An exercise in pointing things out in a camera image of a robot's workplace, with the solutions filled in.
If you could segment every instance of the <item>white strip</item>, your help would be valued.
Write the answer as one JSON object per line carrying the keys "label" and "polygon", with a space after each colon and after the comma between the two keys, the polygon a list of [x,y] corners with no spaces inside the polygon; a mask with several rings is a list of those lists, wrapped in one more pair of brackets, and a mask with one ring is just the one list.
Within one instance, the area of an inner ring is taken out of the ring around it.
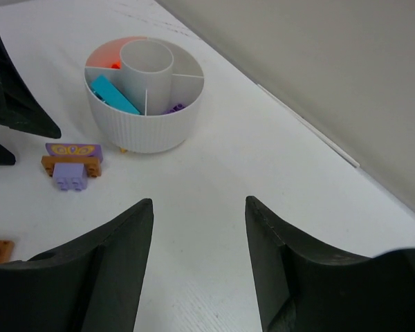
{"label": "white strip", "polygon": [[288,109],[296,118],[299,120],[304,126],[306,126],[310,131],[312,131],[320,140],[325,142],[333,151],[335,151],[337,154],[339,154],[343,159],[345,159],[349,164],[351,164],[355,168],[359,168],[360,163],[353,159],[345,150],[343,150],[341,147],[336,145],[330,138],[325,136],[321,131],[316,129],[313,125],[311,125],[309,122],[307,122],[305,119],[303,119],[301,116],[296,114],[290,107],[285,105],[280,99],[275,97],[272,93],[267,91],[264,87],[262,87],[260,84],[257,84],[257,86],[260,87],[261,90],[266,92],[273,100],[278,102],[280,105]]}

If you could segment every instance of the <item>white table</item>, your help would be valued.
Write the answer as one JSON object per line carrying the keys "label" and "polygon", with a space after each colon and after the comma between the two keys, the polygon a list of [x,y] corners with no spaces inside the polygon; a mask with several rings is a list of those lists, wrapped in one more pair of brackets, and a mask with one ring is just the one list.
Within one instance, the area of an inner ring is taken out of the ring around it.
{"label": "white table", "polygon": [[[0,238],[29,259],[144,197],[155,226],[135,331],[260,331],[244,221],[247,195],[309,234],[361,255],[415,246],[415,215],[352,168],[152,0],[29,1],[0,7],[0,34],[61,142],[100,143],[103,175],[60,192],[40,160],[47,140],[0,127],[16,153],[0,167]],[[156,155],[121,154],[98,131],[82,71],[100,44],[128,35],[174,42],[202,64],[196,131]]]}

